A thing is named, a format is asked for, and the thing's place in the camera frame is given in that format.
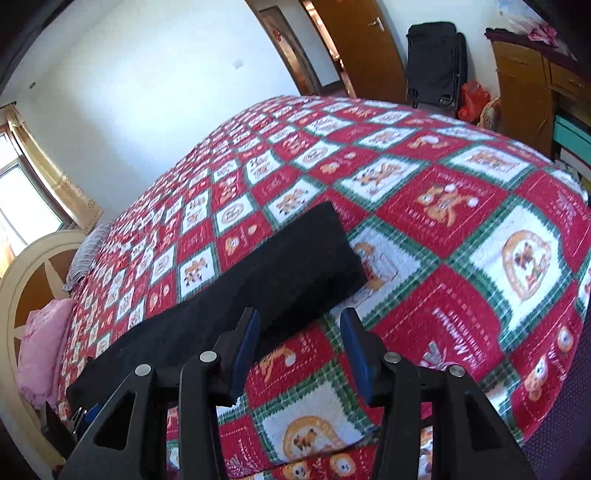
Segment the black pants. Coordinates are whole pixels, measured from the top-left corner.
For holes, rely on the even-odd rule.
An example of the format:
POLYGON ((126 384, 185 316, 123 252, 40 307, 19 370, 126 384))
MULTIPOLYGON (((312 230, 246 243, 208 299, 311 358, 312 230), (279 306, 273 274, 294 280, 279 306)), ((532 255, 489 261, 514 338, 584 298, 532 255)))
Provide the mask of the black pants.
POLYGON ((273 234, 194 297, 130 329, 91 360, 66 390, 71 411, 104 405, 128 374, 148 364, 164 384, 183 365, 235 329, 246 308, 259 312, 254 360, 322 318, 367 282, 331 202, 273 234))

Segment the pink folded blanket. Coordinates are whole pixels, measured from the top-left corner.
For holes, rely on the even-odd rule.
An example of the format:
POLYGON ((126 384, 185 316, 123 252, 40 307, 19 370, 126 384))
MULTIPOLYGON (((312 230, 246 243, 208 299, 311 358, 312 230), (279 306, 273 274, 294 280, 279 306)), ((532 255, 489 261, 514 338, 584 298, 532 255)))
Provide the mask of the pink folded blanket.
POLYGON ((54 299, 29 313, 21 340, 16 381, 19 395, 35 410, 48 402, 55 406, 59 362, 70 326, 74 302, 54 299))

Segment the cream wooden headboard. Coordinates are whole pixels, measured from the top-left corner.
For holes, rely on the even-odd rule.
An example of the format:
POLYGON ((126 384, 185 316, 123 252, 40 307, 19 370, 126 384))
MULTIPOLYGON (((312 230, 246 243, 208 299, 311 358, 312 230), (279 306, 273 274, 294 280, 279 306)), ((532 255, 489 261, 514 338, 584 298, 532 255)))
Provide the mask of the cream wooden headboard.
POLYGON ((68 296, 63 285, 75 252, 85 238, 80 230, 62 230, 42 237, 14 259, 1 280, 1 419, 12 441, 41 479, 50 479, 52 468, 64 460, 41 434, 36 411, 19 395, 18 354, 29 313, 53 299, 68 296))

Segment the red patchwork bedspread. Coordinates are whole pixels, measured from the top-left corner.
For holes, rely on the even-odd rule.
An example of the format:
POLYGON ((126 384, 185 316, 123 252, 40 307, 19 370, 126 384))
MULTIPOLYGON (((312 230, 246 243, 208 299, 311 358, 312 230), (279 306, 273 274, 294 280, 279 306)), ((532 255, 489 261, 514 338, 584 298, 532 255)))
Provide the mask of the red patchwork bedspread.
POLYGON ((332 203, 367 283, 363 326, 422 366, 464 367, 517 441, 567 378, 590 297, 579 181, 518 141, 370 100, 280 96, 216 128, 112 223, 73 290, 57 410, 146 321, 332 203))

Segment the striped grey pillow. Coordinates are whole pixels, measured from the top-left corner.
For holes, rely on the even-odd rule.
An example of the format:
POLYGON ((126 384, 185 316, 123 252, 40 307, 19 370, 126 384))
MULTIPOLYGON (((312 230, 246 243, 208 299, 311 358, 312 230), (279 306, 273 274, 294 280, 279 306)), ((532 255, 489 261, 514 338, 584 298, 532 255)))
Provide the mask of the striped grey pillow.
POLYGON ((82 242, 70 264, 66 275, 64 292, 70 293, 89 273, 103 242, 111 230, 111 224, 99 224, 82 242))

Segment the yellow right curtain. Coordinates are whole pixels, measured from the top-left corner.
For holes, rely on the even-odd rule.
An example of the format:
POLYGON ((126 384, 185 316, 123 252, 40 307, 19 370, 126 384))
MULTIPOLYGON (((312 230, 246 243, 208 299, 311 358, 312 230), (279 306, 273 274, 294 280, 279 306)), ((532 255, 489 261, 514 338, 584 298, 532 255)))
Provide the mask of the yellow right curtain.
POLYGON ((52 198, 85 234, 89 234, 102 216, 103 208, 49 158, 31 134, 15 103, 7 104, 3 110, 10 132, 52 198))

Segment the floral cushion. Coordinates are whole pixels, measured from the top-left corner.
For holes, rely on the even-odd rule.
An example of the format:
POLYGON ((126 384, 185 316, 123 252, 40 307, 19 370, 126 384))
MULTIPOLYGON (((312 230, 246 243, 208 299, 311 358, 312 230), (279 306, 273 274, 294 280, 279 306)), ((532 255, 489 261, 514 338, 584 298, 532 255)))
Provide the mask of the floral cushion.
POLYGON ((477 126, 482 129, 500 132, 502 126, 501 98, 489 101, 483 108, 477 126))

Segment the red plastic bag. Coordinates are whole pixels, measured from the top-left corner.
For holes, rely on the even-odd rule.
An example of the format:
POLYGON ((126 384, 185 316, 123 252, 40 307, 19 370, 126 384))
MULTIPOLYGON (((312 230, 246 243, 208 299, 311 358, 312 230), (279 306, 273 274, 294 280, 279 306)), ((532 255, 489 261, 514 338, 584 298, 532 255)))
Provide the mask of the red plastic bag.
POLYGON ((458 118, 464 122, 475 124, 490 100, 490 93, 484 90, 477 81, 465 83, 461 88, 458 118))

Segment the wooden cabinet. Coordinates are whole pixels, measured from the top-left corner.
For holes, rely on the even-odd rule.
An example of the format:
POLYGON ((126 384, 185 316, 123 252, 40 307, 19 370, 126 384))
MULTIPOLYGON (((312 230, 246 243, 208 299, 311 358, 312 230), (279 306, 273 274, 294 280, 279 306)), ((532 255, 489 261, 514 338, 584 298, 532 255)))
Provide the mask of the wooden cabinet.
POLYGON ((551 156, 556 118, 590 140, 590 69, 556 49, 488 28, 500 88, 503 132, 551 156))

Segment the black folding chair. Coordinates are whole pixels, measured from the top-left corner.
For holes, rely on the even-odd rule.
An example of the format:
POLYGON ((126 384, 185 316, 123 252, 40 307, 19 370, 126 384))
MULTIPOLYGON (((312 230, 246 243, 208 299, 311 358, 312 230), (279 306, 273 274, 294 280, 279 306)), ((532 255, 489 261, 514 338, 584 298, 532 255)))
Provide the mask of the black folding chair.
POLYGON ((456 114, 468 82, 467 44, 452 22, 412 25, 407 33, 407 99, 456 114))

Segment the brown wooden door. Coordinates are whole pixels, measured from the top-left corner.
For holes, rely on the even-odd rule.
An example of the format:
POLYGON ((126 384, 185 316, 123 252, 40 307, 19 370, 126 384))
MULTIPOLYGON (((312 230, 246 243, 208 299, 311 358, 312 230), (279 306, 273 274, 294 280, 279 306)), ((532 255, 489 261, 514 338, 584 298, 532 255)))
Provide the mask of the brown wooden door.
POLYGON ((403 103, 403 62, 375 0, 317 0, 315 10, 339 52, 359 98, 403 103))

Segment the window with wooden frame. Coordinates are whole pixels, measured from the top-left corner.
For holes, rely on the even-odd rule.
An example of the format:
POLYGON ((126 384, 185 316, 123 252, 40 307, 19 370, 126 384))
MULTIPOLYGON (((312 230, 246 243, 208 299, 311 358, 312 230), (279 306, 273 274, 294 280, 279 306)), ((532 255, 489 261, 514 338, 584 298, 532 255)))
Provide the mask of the window with wooden frame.
POLYGON ((9 129, 1 124, 1 276, 31 243, 73 225, 50 195, 9 129))

